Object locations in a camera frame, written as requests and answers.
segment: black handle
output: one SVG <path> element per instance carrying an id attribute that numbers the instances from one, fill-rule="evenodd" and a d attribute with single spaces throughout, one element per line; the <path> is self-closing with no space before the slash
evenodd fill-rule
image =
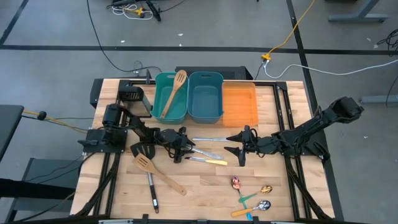
<path id="1" fill-rule="evenodd" d="M 156 193 L 155 193 L 155 186 L 150 185 L 150 194 L 152 195 L 152 203 L 154 204 L 154 209 L 156 213 L 159 213 L 159 204 L 157 203 Z"/>

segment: silver spoon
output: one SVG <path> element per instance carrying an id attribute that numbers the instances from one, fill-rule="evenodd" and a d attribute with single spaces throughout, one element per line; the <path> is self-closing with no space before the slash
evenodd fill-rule
<path id="1" fill-rule="evenodd" d="M 270 207 L 271 207 L 271 203 L 269 201 L 262 200 L 262 201 L 260 201 L 259 206 L 253 207 L 253 208 L 244 209 L 244 210 L 240 210 L 240 211 L 237 211 L 237 212 L 233 212 L 233 213 L 231 213 L 231 216 L 232 217 L 238 217 L 240 215 L 243 215 L 243 214 L 245 214 L 247 212 L 251 212 L 251 211 L 254 211 L 254 210 L 266 211 Z"/>

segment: wooden spatula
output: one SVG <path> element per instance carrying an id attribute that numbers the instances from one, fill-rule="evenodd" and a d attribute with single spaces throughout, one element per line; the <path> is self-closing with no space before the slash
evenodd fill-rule
<path id="1" fill-rule="evenodd" d="M 138 168 L 142 169 L 143 171 L 146 172 L 151 172 L 158 176 L 161 180 L 163 180 L 166 184 L 169 184 L 174 190 L 176 190 L 178 193 L 182 195 L 187 194 L 187 190 L 185 190 L 181 185 L 178 183 L 174 182 L 172 179 L 166 177 L 164 174 L 159 172 L 155 165 L 150 161 L 150 159 L 146 158 L 146 156 L 142 155 L 141 153 L 134 158 L 132 161 Z"/>
<path id="2" fill-rule="evenodd" d="M 169 100 L 167 100 L 167 103 L 164 106 L 164 109 L 163 109 L 162 114 L 160 115 L 160 118 L 166 117 L 166 114 L 169 111 L 169 107 L 173 102 L 175 93 L 184 84 L 186 79 L 187 79 L 187 72 L 184 70 L 179 70 L 177 72 L 177 74 L 175 74 L 172 93 L 170 94 Z"/>

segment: concrete floor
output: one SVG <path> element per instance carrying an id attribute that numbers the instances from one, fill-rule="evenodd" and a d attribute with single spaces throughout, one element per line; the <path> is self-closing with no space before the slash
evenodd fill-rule
<path id="1" fill-rule="evenodd" d="M 5 30 L 22 0 L 0 1 L 0 30 Z M 274 47 L 291 31 L 285 1 L 187 0 L 162 15 L 163 21 L 133 21 L 106 10 L 110 0 L 91 0 L 91 11 L 103 45 Z M 159 1 L 162 8 L 178 0 Z M 293 0 L 300 16 L 311 0 Z M 317 1 L 300 24 L 306 49 L 373 50 L 377 41 L 396 29 L 398 2 L 380 2 L 374 12 L 388 13 L 383 24 L 331 24 L 327 15 L 351 12 L 354 3 Z M 6 40 L 6 45 L 90 45 L 97 46 L 93 29 L 81 0 L 29 1 Z M 294 38 L 285 48 L 297 48 Z M 386 50 L 380 45 L 375 50 Z M 241 66 L 255 74 L 260 53 L 250 52 L 108 52 L 121 68 L 132 68 L 135 60 L 163 71 L 176 66 Z M 347 72 L 386 63 L 397 56 L 307 55 L 311 67 Z M 114 69 L 99 51 L 0 50 L 0 103 L 19 104 L 49 116 L 93 116 L 89 94 L 94 78 L 130 77 Z M 278 75 L 298 54 L 273 54 L 269 73 Z M 398 75 L 398 64 L 336 77 L 311 72 L 318 103 L 328 106 L 341 96 L 358 100 L 365 95 L 385 95 Z M 268 80 L 264 72 L 259 79 Z M 303 80 L 299 68 L 290 69 L 281 80 Z M 395 122 L 397 109 L 384 105 L 363 105 L 362 117 L 349 124 L 326 129 L 341 206 L 346 221 L 397 223 L 398 151 Z M 70 121 L 87 128 L 91 121 Z M 84 136 L 67 128 L 29 119 L 21 123 L 0 163 L 0 177 L 20 180 L 30 157 L 76 159 Z M 0 222 L 11 200 L 0 200 Z M 38 218 L 64 217 L 49 213 Z"/>

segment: teal plastic bin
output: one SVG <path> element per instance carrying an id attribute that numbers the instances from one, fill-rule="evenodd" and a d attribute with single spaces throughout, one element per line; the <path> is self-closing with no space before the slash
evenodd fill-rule
<path id="1" fill-rule="evenodd" d="M 223 115 L 223 76 L 194 72 L 188 81 L 188 113 L 196 123 L 213 124 Z"/>
<path id="2" fill-rule="evenodd" d="M 164 124 L 181 124 L 187 113 L 188 79 L 175 93 L 173 102 L 165 118 L 160 118 L 173 90 L 175 72 L 164 72 L 156 76 L 155 102 L 151 115 Z"/>

